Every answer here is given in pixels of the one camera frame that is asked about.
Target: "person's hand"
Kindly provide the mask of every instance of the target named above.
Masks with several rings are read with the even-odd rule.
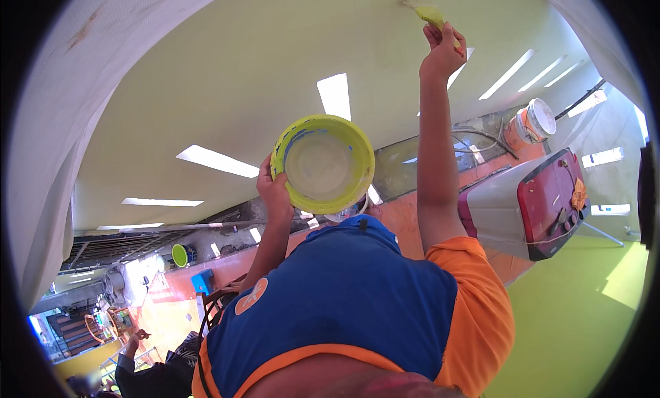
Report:
[[[257,191],[261,200],[266,205],[268,220],[275,222],[289,222],[293,220],[293,206],[285,188],[288,178],[286,173],[277,173],[275,180],[271,177],[271,155],[259,167],[259,177],[257,177]]]
[[[442,31],[433,24],[424,26],[424,35],[431,47],[431,52],[422,61],[419,68],[420,80],[441,81],[447,83],[451,73],[458,70],[467,61],[465,38],[454,30],[450,23],[446,23]],[[461,53],[454,47],[454,38],[461,44]]]
[[[139,331],[131,335],[131,337],[128,340],[128,344],[130,346],[137,348],[137,346],[140,344],[140,341],[142,341],[143,339],[149,339],[150,336],[151,336],[150,333],[146,333],[144,329],[140,329]]]

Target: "paintbrush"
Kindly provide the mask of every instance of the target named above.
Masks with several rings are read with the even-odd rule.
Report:
[[[445,25],[445,16],[431,0],[400,0],[400,4],[414,10],[420,19],[433,24],[435,27],[438,27],[438,30],[442,31]],[[453,44],[456,51],[462,55],[463,48],[456,37]]]

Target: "red and silver water heater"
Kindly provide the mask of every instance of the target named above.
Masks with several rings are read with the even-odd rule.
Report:
[[[575,180],[582,178],[569,148],[521,163],[483,179],[459,194],[459,215],[467,234],[530,261],[552,257],[589,212],[571,205]]]

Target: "shirt logo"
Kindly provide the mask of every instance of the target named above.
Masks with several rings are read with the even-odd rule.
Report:
[[[236,306],[234,307],[234,312],[236,315],[240,315],[241,313],[250,309],[252,305],[257,303],[261,295],[266,292],[266,287],[268,287],[268,279],[259,279],[254,285],[254,288],[252,288],[252,292],[249,295],[244,296],[243,299],[236,303]]]

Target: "orange floor tile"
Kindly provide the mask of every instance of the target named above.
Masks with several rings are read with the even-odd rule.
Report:
[[[463,187],[479,178],[511,164],[516,166],[545,154],[541,144],[531,145],[517,151],[520,160],[511,155],[502,155],[476,168],[459,175],[459,186]],[[422,240],[417,225],[417,192],[400,196],[381,206],[384,225],[396,234],[401,252],[411,259],[424,259]],[[286,254],[290,254],[311,230],[297,232],[289,237]],[[484,248],[488,261],[505,285],[531,268],[534,263],[508,254],[499,253],[489,247]],[[254,259],[257,247],[250,247],[223,257],[212,259],[199,265],[171,270],[157,275],[149,288],[144,304],[129,308],[135,327],[152,334],[144,340],[141,350],[157,347],[158,357],[163,361],[167,350],[174,350],[188,332],[199,330],[199,316],[195,303],[195,290],[190,278],[204,269],[213,270],[212,284],[223,286],[247,273]]]

